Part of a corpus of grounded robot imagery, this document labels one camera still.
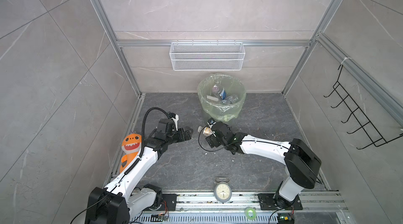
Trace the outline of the green blue label bottle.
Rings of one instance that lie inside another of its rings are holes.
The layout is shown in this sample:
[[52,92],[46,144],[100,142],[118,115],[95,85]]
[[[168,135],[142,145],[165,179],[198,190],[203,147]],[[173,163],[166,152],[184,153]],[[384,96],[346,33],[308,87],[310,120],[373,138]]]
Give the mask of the green blue label bottle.
[[232,105],[239,102],[239,97],[236,94],[227,96],[225,99],[221,100],[222,105]]

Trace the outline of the orange label white cap bottle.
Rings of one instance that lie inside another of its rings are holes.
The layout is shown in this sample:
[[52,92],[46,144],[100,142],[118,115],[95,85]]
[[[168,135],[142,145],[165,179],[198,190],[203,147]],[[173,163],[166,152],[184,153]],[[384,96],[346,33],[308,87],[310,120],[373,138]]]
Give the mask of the orange label white cap bottle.
[[212,129],[209,126],[199,126],[197,130],[201,135],[204,135],[205,137],[209,137],[214,134]]

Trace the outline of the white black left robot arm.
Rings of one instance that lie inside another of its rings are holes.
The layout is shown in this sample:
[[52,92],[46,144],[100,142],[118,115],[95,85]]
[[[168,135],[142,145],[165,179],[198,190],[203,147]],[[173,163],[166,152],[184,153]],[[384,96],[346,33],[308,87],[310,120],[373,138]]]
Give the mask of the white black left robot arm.
[[[145,135],[147,117],[152,111],[164,114],[157,128]],[[134,193],[139,181],[174,143],[192,139],[190,127],[178,127],[179,116],[159,107],[151,107],[144,115],[141,133],[131,134],[123,140],[122,149],[134,154],[132,159],[124,156],[124,169],[104,188],[96,187],[89,195],[85,213],[86,224],[131,224],[134,217],[147,208],[158,209],[162,204],[162,190],[146,185]]]

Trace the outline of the blue cap red bottle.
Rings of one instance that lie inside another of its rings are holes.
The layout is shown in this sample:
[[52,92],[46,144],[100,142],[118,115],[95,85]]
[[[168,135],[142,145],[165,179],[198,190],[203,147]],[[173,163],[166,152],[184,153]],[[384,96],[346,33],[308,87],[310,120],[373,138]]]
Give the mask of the blue cap red bottle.
[[221,100],[225,99],[226,96],[227,96],[227,93],[226,93],[225,89],[224,89],[221,85],[219,85],[219,84],[214,84],[214,85],[213,85],[213,87],[212,87],[212,94],[213,94],[215,97],[217,97],[217,98],[219,98],[219,99],[221,99]]

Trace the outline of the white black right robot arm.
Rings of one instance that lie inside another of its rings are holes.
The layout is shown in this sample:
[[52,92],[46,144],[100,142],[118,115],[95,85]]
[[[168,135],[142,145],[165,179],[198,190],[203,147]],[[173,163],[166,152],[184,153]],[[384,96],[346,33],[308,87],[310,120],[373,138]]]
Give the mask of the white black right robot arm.
[[279,210],[291,208],[302,190],[313,189],[317,183],[322,161],[303,140],[264,140],[247,133],[234,133],[230,126],[213,119],[197,131],[200,136],[205,136],[211,149],[225,149],[233,155],[257,155],[284,165],[287,178],[272,197],[274,206]]

